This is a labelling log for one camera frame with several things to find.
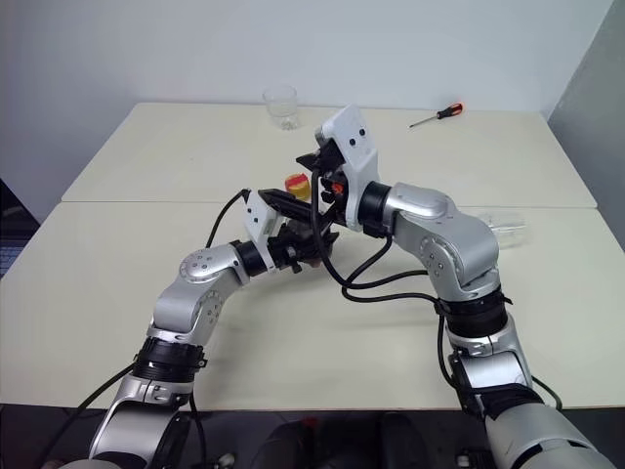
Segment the yellow object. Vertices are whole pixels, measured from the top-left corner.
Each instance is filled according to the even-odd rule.
[[[300,200],[308,200],[311,198],[311,183],[304,173],[292,174],[284,180],[286,190]]]

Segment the white wall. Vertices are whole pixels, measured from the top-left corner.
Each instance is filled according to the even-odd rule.
[[[0,0],[0,176],[43,219],[137,101],[541,110],[611,0]]]

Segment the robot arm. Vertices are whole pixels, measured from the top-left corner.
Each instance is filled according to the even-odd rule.
[[[178,412],[228,297],[250,277],[299,262],[317,263],[337,234],[332,223],[366,235],[392,235],[427,269],[452,347],[451,383],[462,408],[485,423],[500,469],[608,469],[613,466],[559,412],[532,391],[532,378],[497,270],[498,246],[480,220],[445,194],[379,182],[377,150],[356,107],[316,133],[319,150],[298,158],[323,186],[324,214],[281,191],[252,192],[252,240],[195,251],[159,297],[133,371],[92,442],[90,457],[126,467],[175,467],[188,432]],[[272,236],[280,217],[289,221]],[[315,236],[312,217],[320,218]]]
[[[441,192],[381,184],[371,169],[377,151],[357,108],[347,107],[331,121],[318,132],[319,151],[299,161],[325,181],[324,200],[346,210],[348,227],[393,235],[427,269],[438,295],[437,312],[447,323],[453,387],[462,408],[484,421],[497,467],[613,468],[532,391],[515,324],[505,308],[509,300],[501,291],[499,249],[490,229],[461,213]],[[340,193],[334,190],[337,183]]]

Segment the white table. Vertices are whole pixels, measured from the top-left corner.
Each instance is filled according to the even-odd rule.
[[[303,107],[303,126],[284,132],[261,106],[137,105],[62,200],[224,202],[241,187],[281,188],[334,110]],[[412,130],[432,111],[363,112],[389,185],[435,188],[465,206],[596,206],[538,112],[468,110]]]
[[[127,364],[156,297],[203,245],[220,207],[60,204],[0,281],[2,402],[75,406]],[[500,267],[532,372],[566,406],[625,405],[622,250],[594,209],[519,212],[529,238],[503,250]],[[216,242],[244,237],[233,214]],[[342,235],[333,259],[346,273],[379,243]],[[394,249],[371,276],[414,262]],[[408,288],[431,291],[422,278],[393,291]],[[436,325],[421,301],[347,302],[323,269],[258,277],[224,308],[197,376],[198,405],[457,408],[438,371]]]

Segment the clear plastic container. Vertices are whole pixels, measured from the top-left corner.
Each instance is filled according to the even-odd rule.
[[[500,249],[521,246],[527,240],[527,224],[518,212],[483,212],[478,218],[495,234]]]
[[[300,125],[297,117],[297,90],[289,85],[275,85],[263,93],[271,120],[282,130],[294,130]]]

